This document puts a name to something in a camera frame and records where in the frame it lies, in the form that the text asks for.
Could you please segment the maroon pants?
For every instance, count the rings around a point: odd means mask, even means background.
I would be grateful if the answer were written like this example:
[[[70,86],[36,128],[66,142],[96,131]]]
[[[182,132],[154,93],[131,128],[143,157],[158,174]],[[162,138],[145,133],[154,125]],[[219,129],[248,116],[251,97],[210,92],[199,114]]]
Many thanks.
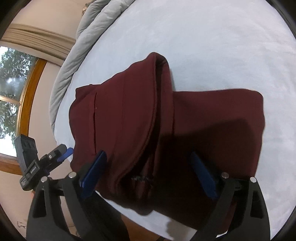
[[[77,88],[69,123],[74,171],[106,152],[96,185],[104,198],[197,230],[216,206],[222,172],[255,174],[265,126],[259,92],[174,91],[158,53]]]

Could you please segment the wooden framed window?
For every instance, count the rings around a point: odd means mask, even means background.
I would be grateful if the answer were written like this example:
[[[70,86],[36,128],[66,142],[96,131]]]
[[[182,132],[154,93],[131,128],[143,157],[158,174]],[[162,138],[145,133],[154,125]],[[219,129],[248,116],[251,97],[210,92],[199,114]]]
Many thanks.
[[[33,100],[47,61],[1,46],[1,171],[21,174],[14,140],[29,133]]]

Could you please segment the beige curtain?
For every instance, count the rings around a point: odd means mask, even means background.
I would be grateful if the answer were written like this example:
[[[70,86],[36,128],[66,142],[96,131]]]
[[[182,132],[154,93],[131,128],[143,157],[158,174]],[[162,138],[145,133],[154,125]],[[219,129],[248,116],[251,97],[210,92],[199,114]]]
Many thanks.
[[[1,44],[61,66],[75,39],[29,25],[10,24],[1,38]]]

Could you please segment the grey quilted blanket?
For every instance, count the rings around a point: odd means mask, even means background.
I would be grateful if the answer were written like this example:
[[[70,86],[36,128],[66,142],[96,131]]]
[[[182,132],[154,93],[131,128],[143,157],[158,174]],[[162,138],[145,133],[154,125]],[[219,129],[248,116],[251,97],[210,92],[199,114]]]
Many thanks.
[[[132,3],[133,1],[129,0],[92,1],[85,10],[76,31],[76,42],[62,64],[52,88],[49,101],[49,120],[52,130],[55,130],[58,109],[74,73],[96,41]]]

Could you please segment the white bed sheet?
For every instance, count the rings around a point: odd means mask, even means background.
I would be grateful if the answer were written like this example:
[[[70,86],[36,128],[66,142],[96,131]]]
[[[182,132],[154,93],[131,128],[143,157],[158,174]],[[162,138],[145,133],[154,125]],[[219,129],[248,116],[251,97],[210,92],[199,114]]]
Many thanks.
[[[182,90],[247,88],[264,98],[256,178],[273,240],[295,213],[295,37],[267,1],[133,1],[93,45],[58,109],[55,140],[73,147],[75,90],[100,84],[151,52],[166,57]]]

